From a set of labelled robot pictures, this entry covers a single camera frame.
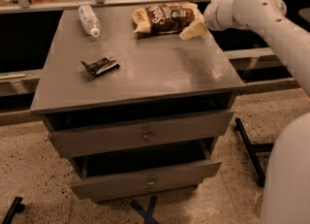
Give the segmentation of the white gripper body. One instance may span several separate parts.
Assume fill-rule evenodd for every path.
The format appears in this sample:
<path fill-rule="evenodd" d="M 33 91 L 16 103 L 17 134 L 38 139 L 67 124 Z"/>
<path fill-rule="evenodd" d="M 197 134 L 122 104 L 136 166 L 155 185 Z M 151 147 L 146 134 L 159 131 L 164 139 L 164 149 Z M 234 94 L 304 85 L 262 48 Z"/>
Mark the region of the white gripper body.
<path fill-rule="evenodd" d="M 239 20 L 244 13 L 241 4 L 245 0 L 211 0 L 203 17 L 206 26 L 212 31 L 224 31 L 230 28 L 245 30 L 245 24 Z"/>

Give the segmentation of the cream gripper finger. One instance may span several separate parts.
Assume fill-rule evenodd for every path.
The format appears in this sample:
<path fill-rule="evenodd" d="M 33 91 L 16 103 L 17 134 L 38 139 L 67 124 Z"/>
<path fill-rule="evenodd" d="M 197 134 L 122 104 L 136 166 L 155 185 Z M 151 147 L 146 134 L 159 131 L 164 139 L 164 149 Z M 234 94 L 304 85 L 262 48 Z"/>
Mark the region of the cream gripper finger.
<path fill-rule="evenodd" d="M 198 19 L 193 21 L 188 27 L 186 27 L 180 34 L 179 37 L 182 40 L 190 40 L 192 38 L 203 35 L 207 31 L 204 23 Z"/>

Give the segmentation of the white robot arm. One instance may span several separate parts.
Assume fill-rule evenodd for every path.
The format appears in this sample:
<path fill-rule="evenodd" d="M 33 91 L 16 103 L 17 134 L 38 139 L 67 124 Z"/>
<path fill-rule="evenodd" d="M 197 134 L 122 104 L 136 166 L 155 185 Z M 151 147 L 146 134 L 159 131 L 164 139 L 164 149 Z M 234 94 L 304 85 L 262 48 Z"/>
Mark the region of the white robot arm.
<path fill-rule="evenodd" d="M 286 18 L 280 0 L 211 0 L 203 19 L 190 22 L 180 38 L 207 28 L 258 34 L 310 94 L 310 33 Z M 263 190 L 261 224 L 310 224 L 310 113 L 289 123 L 274 142 Z"/>

